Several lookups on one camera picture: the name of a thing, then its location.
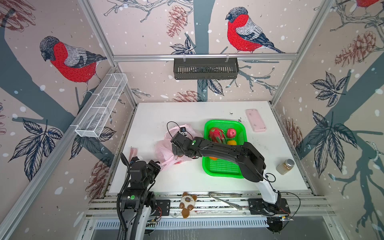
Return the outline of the green plastic basket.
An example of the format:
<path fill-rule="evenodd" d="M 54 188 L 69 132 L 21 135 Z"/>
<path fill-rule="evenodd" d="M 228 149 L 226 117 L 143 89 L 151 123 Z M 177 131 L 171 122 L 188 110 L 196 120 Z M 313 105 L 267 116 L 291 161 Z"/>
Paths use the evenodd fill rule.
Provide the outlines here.
<path fill-rule="evenodd" d="M 211 128 L 219 128 L 224 131 L 226 140 L 235 140 L 236 146 L 214 143 L 209 139 L 209 131 Z M 237 131 L 234 139 L 227 138 L 227 130 L 233 128 Z M 204 139 L 210 143 L 210 146 L 201 150 L 208 155 L 202 157 L 202 166 L 206 174 L 212 177 L 226 177 L 242 179 L 243 174 L 240 167 L 236 163 L 236 157 L 239 155 L 238 147 L 248 141 L 245 126 L 242 123 L 228 120 L 210 120 L 204 126 Z"/>

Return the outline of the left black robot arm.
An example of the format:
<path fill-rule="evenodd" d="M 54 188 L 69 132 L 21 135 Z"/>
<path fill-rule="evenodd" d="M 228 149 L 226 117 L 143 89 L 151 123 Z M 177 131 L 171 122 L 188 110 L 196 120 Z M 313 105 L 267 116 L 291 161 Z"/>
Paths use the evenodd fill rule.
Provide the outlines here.
<path fill-rule="evenodd" d="M 120 221 L 119 240 L 142 240 L 148 219 L 156 209 L 155 193 L 151 187 L 161 171 L 159 162 L 148 163 L 133 157 L 130 161 L 121 153 L 127 175 L 117 195 L 117 214 Z"/>

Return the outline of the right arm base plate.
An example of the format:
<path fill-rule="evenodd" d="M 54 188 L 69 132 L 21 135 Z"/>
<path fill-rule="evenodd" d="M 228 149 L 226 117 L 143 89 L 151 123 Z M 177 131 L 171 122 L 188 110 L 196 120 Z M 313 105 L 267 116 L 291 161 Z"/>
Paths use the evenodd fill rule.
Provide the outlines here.
<path fill-rule="evenodd" d="M 274 215 L 290 215 L 291 210 L 286 199 L 278 199 L 276 204 L 270 204 L 263 199 L 248 199 L 249 211 L 252 215 L 272 217 Z"/>

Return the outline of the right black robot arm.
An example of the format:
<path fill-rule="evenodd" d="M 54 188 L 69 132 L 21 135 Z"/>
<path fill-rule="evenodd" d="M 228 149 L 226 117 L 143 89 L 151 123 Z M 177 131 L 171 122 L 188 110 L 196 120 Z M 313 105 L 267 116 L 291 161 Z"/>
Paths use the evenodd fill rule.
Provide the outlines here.
<path fill-rule="evenodd" d="M 192 140 L 177 133 L 171 139 L 173 152 L 191 159 L 214 157 L 239 166 L 243 177 L 256 184 L 264 204 L 281 208 L 281 193 L 272 187 L 267 177 L 265 158 L 248 142 L 243 145 L 227 145 L 195 137 Z"/>

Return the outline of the red fruit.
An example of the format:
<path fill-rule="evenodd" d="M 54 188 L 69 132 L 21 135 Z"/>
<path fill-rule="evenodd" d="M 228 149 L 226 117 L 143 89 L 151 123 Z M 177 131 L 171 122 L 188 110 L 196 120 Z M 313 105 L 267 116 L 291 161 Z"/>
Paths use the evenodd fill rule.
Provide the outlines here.
<path fill-rule="evenodd" d="M 216 127 L 210 129 L 209 139 L 214 143 L 220 143 L 220 144 L 227 143 L 224 131 Z"/>

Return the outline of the orange fruit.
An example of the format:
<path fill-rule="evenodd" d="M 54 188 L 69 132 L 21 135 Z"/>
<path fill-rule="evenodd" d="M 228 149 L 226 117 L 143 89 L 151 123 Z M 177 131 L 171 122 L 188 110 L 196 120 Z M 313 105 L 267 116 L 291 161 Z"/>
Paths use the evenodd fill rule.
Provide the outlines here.
<path fill-rule="evenodd" d="M 227 144 L 230 146 L 236 146 L 237 142 L 235 140 L 229 140 L 229 141 L 227 141 Z"/>

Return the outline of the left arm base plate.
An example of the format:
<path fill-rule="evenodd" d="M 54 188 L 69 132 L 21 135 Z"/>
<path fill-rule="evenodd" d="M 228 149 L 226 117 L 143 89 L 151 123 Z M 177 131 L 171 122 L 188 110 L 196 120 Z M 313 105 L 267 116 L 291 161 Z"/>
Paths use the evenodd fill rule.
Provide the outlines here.
<path fill-rule="evenodd" d="M 151 201 L 152 212 L 151 217 L 169 216 L 170 214 L 170 200 L 155 200 Z"/>

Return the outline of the pink plastic bag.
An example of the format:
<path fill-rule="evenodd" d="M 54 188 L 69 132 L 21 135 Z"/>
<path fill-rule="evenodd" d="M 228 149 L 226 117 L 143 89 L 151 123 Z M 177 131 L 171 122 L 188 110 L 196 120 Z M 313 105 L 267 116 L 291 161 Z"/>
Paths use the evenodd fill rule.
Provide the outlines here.
<path fill-rule="evenodd" d="M 174 153 L 176 148 L 171 143 L 171 139 L 172 136 L 180 132 L 180 128 L 186 129 L 186 135 L 190 140 L 192 140 L 194 137 L 203 137 L 199 131 L 194 130 L 188 124 L 181 125 L 180 127 L 173 127 L 169 130 L 169 133 L 166 132 L 164 140 L 157 142 L 155 146 L 155 154 L 157 161 L 160 162 L 161 171 L 164 171 L 173 165 L 193 160 L 192 158 L 184 156 L 183 152 L 177 154 Z"/>

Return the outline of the red apple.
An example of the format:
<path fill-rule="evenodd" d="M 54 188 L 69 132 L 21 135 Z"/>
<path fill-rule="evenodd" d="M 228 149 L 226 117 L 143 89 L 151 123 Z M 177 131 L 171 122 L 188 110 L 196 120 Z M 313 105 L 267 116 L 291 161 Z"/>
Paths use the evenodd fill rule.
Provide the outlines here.
<path fill-rule="evenodd" d="M 237 131 L 233 128 L 227 130 L 227 138 L 234 139 L 237 135 Z"/>

